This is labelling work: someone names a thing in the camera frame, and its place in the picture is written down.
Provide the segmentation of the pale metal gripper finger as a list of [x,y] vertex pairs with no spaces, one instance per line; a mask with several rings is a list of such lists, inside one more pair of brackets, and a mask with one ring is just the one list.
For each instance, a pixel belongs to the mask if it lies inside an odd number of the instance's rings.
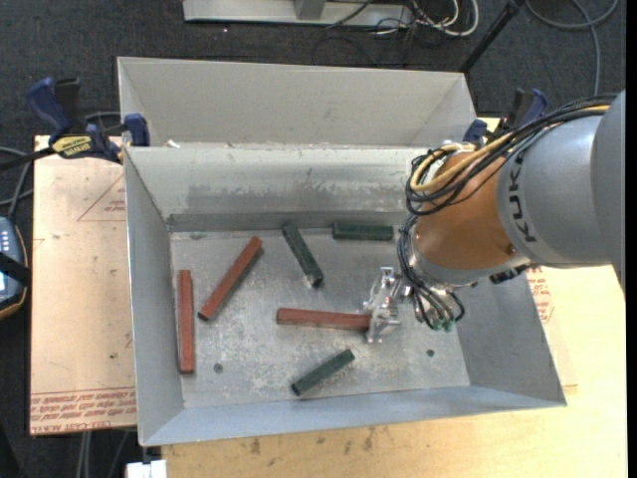
[[369,328],[366,332],[366,340],[369,344],[380,342],[383,337],[393,332],[400,326],[400,321],[396,318],[384,319],[381,317],[371,317]]
[[398,277],[393,267],[381,267],[363,308],[370,314],[388,314],[392,308]]

